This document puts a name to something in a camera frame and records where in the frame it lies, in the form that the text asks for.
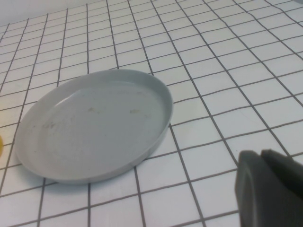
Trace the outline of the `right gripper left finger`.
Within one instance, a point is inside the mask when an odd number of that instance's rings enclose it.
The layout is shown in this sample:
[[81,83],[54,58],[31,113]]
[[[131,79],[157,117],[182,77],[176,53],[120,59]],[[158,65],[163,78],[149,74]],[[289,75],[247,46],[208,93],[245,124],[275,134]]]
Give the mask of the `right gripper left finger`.
[[242,227],[301,227],[303,200],[251,150],[239,154],[235,194]]

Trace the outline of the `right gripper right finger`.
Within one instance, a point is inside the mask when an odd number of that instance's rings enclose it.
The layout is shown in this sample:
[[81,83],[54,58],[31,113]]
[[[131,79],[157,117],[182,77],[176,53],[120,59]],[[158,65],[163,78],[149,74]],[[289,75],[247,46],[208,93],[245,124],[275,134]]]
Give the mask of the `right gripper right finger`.
[[261,157],[283,185],[303,199],[303,165],[271,149],[262,150]]

